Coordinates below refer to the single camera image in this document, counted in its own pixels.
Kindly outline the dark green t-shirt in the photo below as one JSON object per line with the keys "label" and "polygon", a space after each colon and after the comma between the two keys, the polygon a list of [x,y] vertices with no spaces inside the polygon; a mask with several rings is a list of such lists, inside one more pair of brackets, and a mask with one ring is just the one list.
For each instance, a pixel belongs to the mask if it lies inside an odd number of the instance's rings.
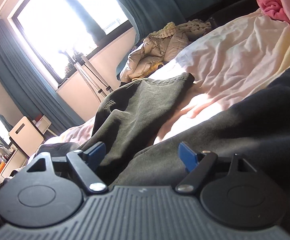
{"label": "dark green t-shirt", "polygon": [[[115,184],[175,183],[184,176],[176,158],[178,144],[210,150],[221,157],[244,154],[287,193],[283,227],[290,233],[290,68],[268,87],[210,119],[177,130],[176,135],[136,152],[120,168]],[[158,169],[163,170],[159,176]]]}

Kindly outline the black ribbed pants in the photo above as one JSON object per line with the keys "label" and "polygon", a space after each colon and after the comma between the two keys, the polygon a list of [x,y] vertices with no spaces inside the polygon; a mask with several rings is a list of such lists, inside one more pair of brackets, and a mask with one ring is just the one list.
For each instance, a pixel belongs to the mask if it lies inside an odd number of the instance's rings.
{"label": "black ribbed pants", "polygon": [[50,153],[51,157],[65,157],[68,152],[77,150],[79,145],[75,142],[62,142],[56,144],[43,144],[39,147],[36,156],[43,153]]}

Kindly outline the white chair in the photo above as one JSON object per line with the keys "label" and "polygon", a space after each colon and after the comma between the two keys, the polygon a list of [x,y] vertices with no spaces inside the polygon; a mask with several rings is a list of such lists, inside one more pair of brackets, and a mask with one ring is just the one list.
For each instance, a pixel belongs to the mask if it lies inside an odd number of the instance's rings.
{"label": "white chair", "polygon": [[44,141],[43,135],[26,116],[23,116],[11,129],[9,137],[28,157],[31,157]]}

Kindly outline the silver tripod stand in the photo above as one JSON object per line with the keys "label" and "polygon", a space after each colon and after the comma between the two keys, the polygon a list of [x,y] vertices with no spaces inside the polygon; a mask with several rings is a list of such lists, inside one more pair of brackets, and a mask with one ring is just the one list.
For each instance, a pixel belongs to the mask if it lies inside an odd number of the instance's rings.
{"label": "silver tripod stand", "polygon": [[83,53],[74,51],[72,57],[66,51],[59,53],[67,57],[69,65],[79,73],[99,103],[114,91]]}

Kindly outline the left teal curtain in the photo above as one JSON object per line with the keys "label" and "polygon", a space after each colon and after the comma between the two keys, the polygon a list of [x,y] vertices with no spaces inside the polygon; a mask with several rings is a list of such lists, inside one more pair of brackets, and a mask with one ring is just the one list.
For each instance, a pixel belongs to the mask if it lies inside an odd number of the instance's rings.
{"label": "left teal curtain", "polygon": [[1,19],[0,82],[24,116],[46,116],[56,134],[84,123],[37,70]]}

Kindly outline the pale pink bed sheet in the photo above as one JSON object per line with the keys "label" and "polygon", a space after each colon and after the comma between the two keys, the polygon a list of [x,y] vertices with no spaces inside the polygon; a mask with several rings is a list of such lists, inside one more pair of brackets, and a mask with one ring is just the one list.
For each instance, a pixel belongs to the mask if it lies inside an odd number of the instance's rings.
{"label": "pale pink bed sheet", "polygon": [[290,25],[257,10],[193,42],[151,75],[164,80],[187,72],[193,87],[150,143],[167,140],[267,87],[290,68]]}

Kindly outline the beige puffer jacket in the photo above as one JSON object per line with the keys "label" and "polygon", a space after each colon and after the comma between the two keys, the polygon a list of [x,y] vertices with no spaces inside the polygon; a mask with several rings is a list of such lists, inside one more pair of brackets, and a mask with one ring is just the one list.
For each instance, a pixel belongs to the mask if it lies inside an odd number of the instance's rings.
{"label": "beige puffer jacket", "polygon": [[167,23],[164,28],[148,34],[141,44],[130,52],[120,72],[120,80],[128,83],[149,76],[210,31],[211,23],[198,19],[179,25],[174,22]]}

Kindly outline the dark framed window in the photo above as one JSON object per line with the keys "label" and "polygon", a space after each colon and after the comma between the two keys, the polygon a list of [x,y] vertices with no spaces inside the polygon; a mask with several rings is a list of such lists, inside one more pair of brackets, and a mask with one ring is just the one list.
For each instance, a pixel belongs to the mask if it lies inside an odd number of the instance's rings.
{"label": "dark framed window", "polygon": [[74,73],[69,56],[90,59],[132,27],[117,0],[24,0],[11,19],[59,85]]}

